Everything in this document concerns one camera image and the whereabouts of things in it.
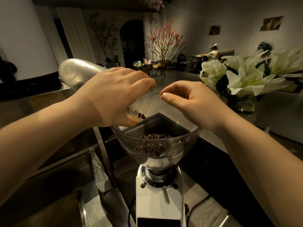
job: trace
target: fingernail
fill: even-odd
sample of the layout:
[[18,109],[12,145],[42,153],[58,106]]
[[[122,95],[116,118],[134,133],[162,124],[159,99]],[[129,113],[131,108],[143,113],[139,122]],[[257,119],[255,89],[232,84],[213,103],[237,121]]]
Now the fingernail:
[[166,92],[162,93],[161,100],[165,100],[166,98],[167,98],[167,93]]

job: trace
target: person's left hand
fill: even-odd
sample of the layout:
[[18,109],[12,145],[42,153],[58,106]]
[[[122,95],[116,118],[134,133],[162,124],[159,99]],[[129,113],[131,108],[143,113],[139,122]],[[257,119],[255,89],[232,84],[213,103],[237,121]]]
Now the person's left hand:
[[137,122],[126,115],[127,108],[156,86],[142,71],[117,67],[99,72],[66,101],[87,127],[134,126]]

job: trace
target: white visor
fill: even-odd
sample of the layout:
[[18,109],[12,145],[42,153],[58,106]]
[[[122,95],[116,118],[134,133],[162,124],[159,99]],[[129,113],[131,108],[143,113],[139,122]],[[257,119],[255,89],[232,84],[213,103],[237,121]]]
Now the white visor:
[[209,48],[212,48],[212,47],[214,47],[214,46],[217,46],[217,44],[214,44],[214,45],[210,46]]

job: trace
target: black archway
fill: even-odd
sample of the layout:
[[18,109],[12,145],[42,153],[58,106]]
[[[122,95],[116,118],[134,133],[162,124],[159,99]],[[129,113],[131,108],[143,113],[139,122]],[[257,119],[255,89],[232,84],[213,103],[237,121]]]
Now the black archway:
[[126,68],[132,68],[134,61],[143,61],[144,27],[141,20],[129,20],[120,29],[120,38]]

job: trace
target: glass vase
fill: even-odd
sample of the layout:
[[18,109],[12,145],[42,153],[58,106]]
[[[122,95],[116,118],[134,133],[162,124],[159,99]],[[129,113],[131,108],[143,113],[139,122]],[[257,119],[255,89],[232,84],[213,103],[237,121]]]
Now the glass vase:
[[225,101],[226,105],[236,112],[239,116],[254,124],[257,115],[255,111],[255,104],[249,99],[247,101]]

